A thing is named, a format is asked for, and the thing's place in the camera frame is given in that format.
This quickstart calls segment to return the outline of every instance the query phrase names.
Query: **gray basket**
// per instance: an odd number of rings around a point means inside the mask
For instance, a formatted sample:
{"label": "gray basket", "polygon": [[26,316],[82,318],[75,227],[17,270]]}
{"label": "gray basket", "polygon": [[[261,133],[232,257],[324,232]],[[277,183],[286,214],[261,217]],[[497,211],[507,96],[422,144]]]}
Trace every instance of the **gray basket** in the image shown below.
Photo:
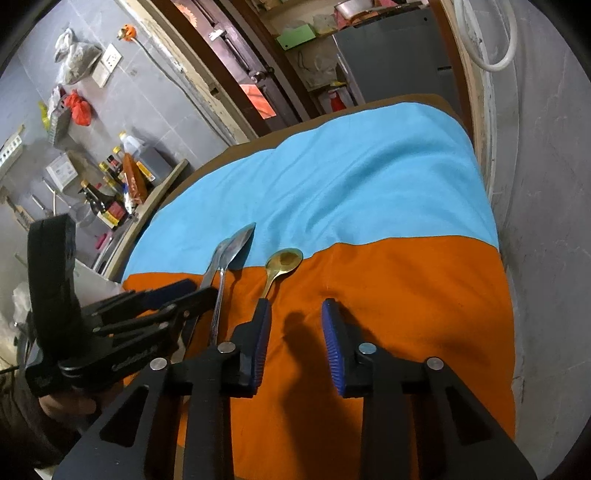
{"label": "gray basket", "polygon": [[51,113],[49,126],[49,143],[54,147],[68,133],[72,111],[64,105],[65,96],[61,97],[57,108]]}

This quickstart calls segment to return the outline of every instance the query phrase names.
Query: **white pipe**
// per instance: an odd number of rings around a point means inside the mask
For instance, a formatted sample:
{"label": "white pipe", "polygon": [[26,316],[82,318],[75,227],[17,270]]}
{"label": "white pipe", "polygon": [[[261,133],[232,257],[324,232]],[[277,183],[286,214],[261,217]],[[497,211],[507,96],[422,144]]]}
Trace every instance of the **white pipe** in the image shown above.
{"label": "white pipe", "polygon": [[470,55],[472,61],[482,70],[486,70],[487,72],[500,72],[502,69],[506,68],[506,66],[513,61],[515,52],[517,51],[517,19],[515,18],[515,12],[513,11],[513,7],[509,0],[501,0],[501,5],[505,11],[505,15],[507,15],[507,18],[509,19],[509,47],[507,48],[505,56],[499,62],[491,65],[482,60],[476,47],[472,43],[472,40],[468,36],[466,19],[464,18],[464,1],[454,0],[456,22],[458,30],[460,31],[462,43],[466,47],[468,55]]}

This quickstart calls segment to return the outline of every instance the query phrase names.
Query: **metal pot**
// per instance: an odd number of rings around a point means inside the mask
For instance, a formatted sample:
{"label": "metal pot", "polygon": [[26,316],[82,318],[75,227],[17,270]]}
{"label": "metal pot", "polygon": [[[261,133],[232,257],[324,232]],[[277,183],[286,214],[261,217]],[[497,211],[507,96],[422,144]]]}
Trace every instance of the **metal pot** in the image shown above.
{"label": "metal pot", "polygon": [[374,0],[345,0],[335,8],[345,18],[351,20],[355,15],[365,12],[374,7]]}

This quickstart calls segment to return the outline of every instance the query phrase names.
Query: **red bottle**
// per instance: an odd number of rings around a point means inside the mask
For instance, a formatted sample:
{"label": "red bottle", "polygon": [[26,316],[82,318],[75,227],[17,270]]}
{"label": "red bottle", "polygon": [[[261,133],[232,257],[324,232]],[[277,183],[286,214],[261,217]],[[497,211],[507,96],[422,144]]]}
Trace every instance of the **red bottle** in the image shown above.
{"label": "red bottle", "polygon": [[347,107],[340,99],[339,92],[336,90],[329,91],[330,97],[330,107],[332,108],[333,112],[338,112],[339,110],[345,110]]}

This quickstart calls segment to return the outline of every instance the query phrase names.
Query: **silver bolt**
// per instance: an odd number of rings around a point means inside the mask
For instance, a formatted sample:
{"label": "silver bolt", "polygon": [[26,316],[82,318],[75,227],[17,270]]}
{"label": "silver bolt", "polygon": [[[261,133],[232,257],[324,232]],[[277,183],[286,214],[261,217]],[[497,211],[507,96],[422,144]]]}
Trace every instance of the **silver bolt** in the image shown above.
{"label": "silver bolt", "polygon": [[161,356],[150,362],[150,368],[152,370],[162,370],[164,367],[166,367],[166,365],[168,365],[168,362]]}
{"label": "silver bolt", "polygon": [[232,353],[236,350],[236,345],[232,342],[222,342],[217,346],[217,351],[220,353]]}
{"label": "silver bolt", "polygon": [[369,342],[360,343],[357,348],[364,355],[371,355],[372,353],[375,353],[378,350],[378,348],[373,343]]}
{"label": "silver bolt", "polygon": [[445,365],[443,363],[443,360],[436,356],[432,356],[431,358],[427,359],[427,366],[431,370],[441,370],[443,368],[443,365]]}

